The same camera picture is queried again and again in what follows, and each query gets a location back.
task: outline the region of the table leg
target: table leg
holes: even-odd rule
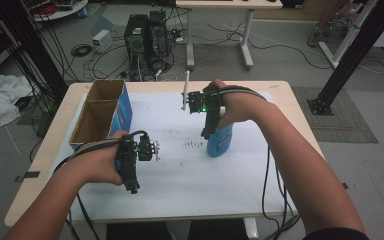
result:
[[[245,26],[244,37],[240,39],[242,54],[244,55],[245,64],[248,69],[254,66],[254,63],[252,62],[251,54],[249,53],[248,44],[247,44],[249,32],[251,30],[251,22],[252,22],[253,15],[254,15],[254,9],[249,9],[246,16],[246,26]]]
[[[191,20],[191,11],[192,9],[188,9],[187,18],[188,18],[188,39],[186,42],[186,66],[189,70],[193,71],[193,67],[195,66],[195,61],[193,58],[193,43],[192,43],[192,20]]]

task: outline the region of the black pole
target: black pole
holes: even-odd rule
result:
[[[376,43],[384,31],[384,0],[378,0],[376,6],[364,21],[359,34],[345,52],[338,67],[330,76],[316,99],[307,102],[314,115],[330,114],[330,105],[339,91],[347,83],[363,58]]]

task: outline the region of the computer tower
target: computer tower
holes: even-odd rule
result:
[[[130,60],[131,81],[142,81],[151,65],[152,41],[148,15],[132,14],[124,31],[124,41]]]
[[[151,11],[149,14],[149,29],[152,38],[152,47],[162,56],[168,56],[166,11]]]

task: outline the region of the gray floor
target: gray floor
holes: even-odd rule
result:
[[[135,8],[132,6],[101,6],[88,7],[89,16],[79,19],[69,16],[55,20],[52,26],[65,49],[68,59],[70,49],[79,43],[92,44],[91,38],[102,27],[109,27],[122,36],[127,16],[130,13],[149,12],[149,9]],[[45,29],[51,23],[45,23]],[[226,26],[214,21],[212,26],[226,29]],[[309,49],[306,46],[307,35],[314,22],[280,22],[280,21],[255,21],[251,31],[250,40],[256,46],[268,47],[275,44],[288,44],[296,48]],[[216,46],[204,46],[199,43],[214,42],[206,39],[225,39],[226,32],[211,30],[206,24],[194,24],[194,40],[196,44],[196,67],[191,74],[191,80],[212,80],[221,78],[224,80],[285,80],[291,86],[323,87],[332,69],[322,70],[310,66],[302,54],[296,50],[285,47],[272,47],[259,50],[251,47],[255,67],[251,70],[243,66],[242,57],[239,55],[237,42],[226,42]],[[341,39],[333,34],[325,39],[327,44],[335,49]],[[103,57],[95,69],[104,73],[110,73],[120,66],[126,57],[125,48],[114,50]],[[321,54],[320,49],[301,50],[309,61],[320,67],[328,67],[329,63]],[[169,74],[162,76],[160,80],[184,79],[185,50],[184,46],[176,46],[175,62]],[[83,65],[90,58],[76,58],[72,68],[79,80],[87,79],[88,72],[84,72]],[[384,51],[380,48],[372,49],[363,60],[378,60],[384,64]],[[122,66],[112,77],[127,68]],[[368,236],[371,239],[384,239],[384,74],[382,67],[377,62],[370,62],[354,72],[345,88],[363,115],[367,124],[375,134],[379,144],[349,144],[320,142],[321,149],[326,160],[340,177],[341,181],[349,186],[349,194],[361,214],[366,226]],[[0,66],[0,74],[20,75],[20,71],[11,60]],[[4,218],[20,183],[14,182],[17,175],[23,174],[30,166],[29,155],[33,146],[39,141],[35,136],[32,126],[17,125],[14,121],[7,126],[0,127],[0,238],[8,231],[4,224]],[[262,218],[258,220],[260,238],[263,239],[274,231],[275,226]],[[178,236],[184,239],[187,235],[187,222],[170,222],[170,228]],[[301,239],[304,236],[302,223],[298,223],[290,231],[284,233],[280,239]]]

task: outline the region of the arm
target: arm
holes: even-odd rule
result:
[[[214,84],[226,86],[220,80]],[[244,93],[229,93],[223,99],[226,113],[219,127],[246,120],[258,125],[307,234],[329,227],[351,228],[364,233],[360,217],[339,179],[276,105]]]
[[[113,138],[122,135],[117,132]],[[61,167],[4,239],[58,239],[74,198],[84,184],[122,184],[114,168],[116,152],[117,145],[92,151]]]

